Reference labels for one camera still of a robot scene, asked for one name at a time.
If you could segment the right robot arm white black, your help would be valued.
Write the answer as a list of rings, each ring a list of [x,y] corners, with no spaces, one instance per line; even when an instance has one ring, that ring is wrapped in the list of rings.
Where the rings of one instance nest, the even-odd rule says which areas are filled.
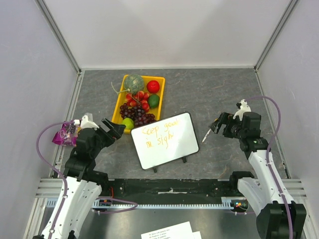
[[[307,211],[295,202],[284,186],[273,162],[266,139],[261,137],[261,115],[245,112],[241,117],[223,112],[210,129],[239,140],[240,149],[253,167],[250,172],[233,172],[228,190],[234,196],[244,195],[255,212],[257,231],[262,239],[299,239],[302,236]]]

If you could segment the white whiteboard marker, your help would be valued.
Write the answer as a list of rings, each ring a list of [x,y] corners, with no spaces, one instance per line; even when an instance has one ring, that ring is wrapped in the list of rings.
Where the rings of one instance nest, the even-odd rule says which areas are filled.
[[[202,143],[205,142],[205,140],[207,139],[207,137],[209,136],[210,133],[211,133],[211,129],[209,129],[209,130],[207,131],[207,133],[205,134],[205,136],[204,136],[204,138],[203,138],[203,140],[202,140]]]

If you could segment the small whiteboard black frame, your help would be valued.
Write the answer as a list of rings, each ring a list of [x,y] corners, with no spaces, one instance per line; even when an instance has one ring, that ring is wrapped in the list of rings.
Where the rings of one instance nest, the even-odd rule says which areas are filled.
[[[189,112],[135,128],[131,130],[131,136],[143,170],[199,152]]]

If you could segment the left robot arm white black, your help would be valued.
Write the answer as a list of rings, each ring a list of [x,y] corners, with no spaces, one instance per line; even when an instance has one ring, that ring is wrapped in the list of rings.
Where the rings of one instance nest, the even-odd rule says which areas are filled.
[[[101,126],[83,116],[81,120],[64,121],[62,125],[80,126],[76,146],[65,163],[64,172],[50,165],[62,179],[57,203],[42,233],[37,239],[76,239],[98,196],[109,192],[107,173],[95,171],[95,159],[103,148],[120,139],[125,126],[102,119]]]

